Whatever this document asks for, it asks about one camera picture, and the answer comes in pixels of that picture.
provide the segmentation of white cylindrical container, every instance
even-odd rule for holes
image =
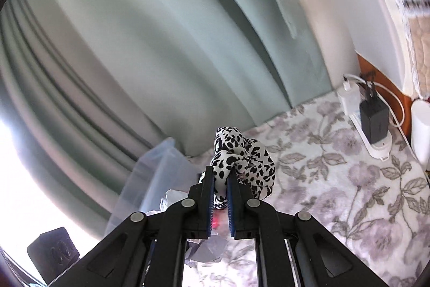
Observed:
[[[416,100],[412,104],[411,146],[423,169],[428,168],[430,160],[430,104]]]

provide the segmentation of black power adapter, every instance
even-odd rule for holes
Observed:
[[[365,82],[366,99],[360,104],[361,129],[370,144],[375,144],[386,137],[390,110],[376,93],[375,84],[371,88]]]

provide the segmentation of charging cable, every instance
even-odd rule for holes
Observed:
[[[356,76],[356,75],[351,75],[351,74],[349,74],[349,73],[346,73],[346,74],[344,74],[343,75],[345,78],[351,78],[352,80],[354,80],[354,81],[358,81],[358,82],[360,82],[360,83],[364,83],[364,84],[366,84],[366,81],[363,79],[363,78],[361,78],[361,77],[358,77],[358,76]],[[381,100],[384,102],[384,103],[386,103],[386,105],[388,105],[388,108],[390,109],[390,113],[391,113],[391,115],[393,116],[393,118],[394,118],[394,120],[395,120],[395,122],[397,123],[397,124],[394,124],[394,123],[392,123],[391,125],[393,126],[393,127],[395,127],[395,128],[400,128],[402,125],[403,125],[403,123],[405,122],[405,108],[403,107],[403,104],[402,104],[402,102],[400,101],[400,99],[399,98],[397,98],[397,95],[396,94],[394,94],[390,89],[388,89],[386,86],[383,86],[382,84],[380,84],[380,83],[378,83],[378,82],[374,82],[374,84],[375,84],[375,86],[377,86],[377,87],[381,87],[382,89],[384,89],[384,90],[386,90],[388,93],[390,93],[396,100],[397,100],[397,102],[399,103],[399,105],[400,105],[400,108],[401,108],[401,110],[402,110],[402,120],[401,120],[401,122],[399,123],[399,121],[397,120],[397,118],[396,118],[396,115],[394,114],[394,112],[393,112],[393,110],[391,109],[391,107],[390,107],[390,105],[388,105],[387,104],[387,102],[384,100],[384,98],[382,98],[382,96],[378,93],[378,96],[381,98]]]
[[[363,78],[361,78],[361,77],[358,77],[358,76],[356,76],[356,75],[351,75],[351,74],[349,74],[349,73],[346,73],[346,74],[344,74],[343,75],[344,77],[346,77],[346,78],[350,78],[351,80],[353,80],[353,81],[357,81],[357,82],[360,82],[360,83],[366,83],[365,82],[365,80],[363,79]],[[394,113],[394,111],[393,111],[393,109],[390,107],[390,105],[386,102],[386,100],[377,92],[377,94],[378,94],[378,96],[379,96],[379,98],[381,98],[381,100],[388,106],[388,108],[390,109],[390,113],[391,113],[391,115],[393,116],[393,119],[394,119],[394,121],[397,123],[397,124],[394,124],[394,123],[392,123],[392,125],[394,126],[394,127],[396,127],[396,128],[398,128],[399,129],[399,131],[400,131],[400,133],[401,133],[401,135],[402,135],[402,137],[403,137],[403,139],[405,140],[405,142],[406,142],[406,145],[408,146],[408,148],[409,148],[409,151],[411,152],[411,154],[412,154],[412,156],[414,156],[414,158],[418,161],[418,158],[417,158],[417,156],[415,155],[415,152],[412,150],[412,147],[411,147],[411,145],[409,145],[409,142],[408,142],[408,139],[406,138],[406,135],[405,135],[405,133],[403,132],[403,130],[401,129],[401,126],[403,125],[403,123],[405,122],[405,109],[404,109],[404,107],[403,107],[403,105],[402,105],[402,102],[400,101],[400,99],[399,98],[397,98],[397,96],[390,90],[390,89],[388,89],[387,87],[385,87],[385,86],[383,86],[382,84],[380,84],[380,83],[377,83],[377,82],[375,82],[375,86],[377,86],[377,87],[381,87],[382,89],[384,89],[384,90],[386,90],[387,92],[389,92],[396,100],[397,100],[397,102],[399,103],[399,105],[400,105],[400,107],[401,107],[401,109],[402,109],[402,114],[403,114],[403,116],[402,116],[402,120],[401,120],[401,122],[399,123],[399,121],[398,121],[398,119],[397,119],[397,117],[396,117],[396,115],[395,115],[395,113]],[[426,177],[427,177],[427,181],[429,181],[430,182],[430,179],[428,179],[428,176],[427,176],[427,173],[426,172],[424,172],[425,173],[425,175],[426,175]]]
[[[343,75],[343,88],[345,88],[345,91],[350,91],[351,90],[351,83],[347,79],[347,77],[345,77],[345,75]]]

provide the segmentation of wooden baseboard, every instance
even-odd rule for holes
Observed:
[[[412,120],[411,120],[412,99],[409,96],[405,96],[382,72],[380,72],[375,66],[369,63],[366,59],[361,57],[360,54],[357,54],[357,56],[358,56],[358,62],[360,64],[361,73],[366,73],[374,70],[376,72],[375,82],[381,83],[382,85],[386,86],[402,102],[403,108],[405,109],[405,121],[403,122],[402,130],[405,133],[405,135],[409,138],[411,136],[411,129],[412,129]],[[402,118],[402,110],[397,100],[382,88],[377,88],[377,90],[379,94],[381,94],[386,100],[386,102],[388,102],[388,104],[391,106],[394,113],[396,114],[397,119],[400,121]]]

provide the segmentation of black speaker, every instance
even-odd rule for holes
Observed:
[[[79,259],[79,252],[65,228],[41,234],[27,247],[34,266],[50,284]]]

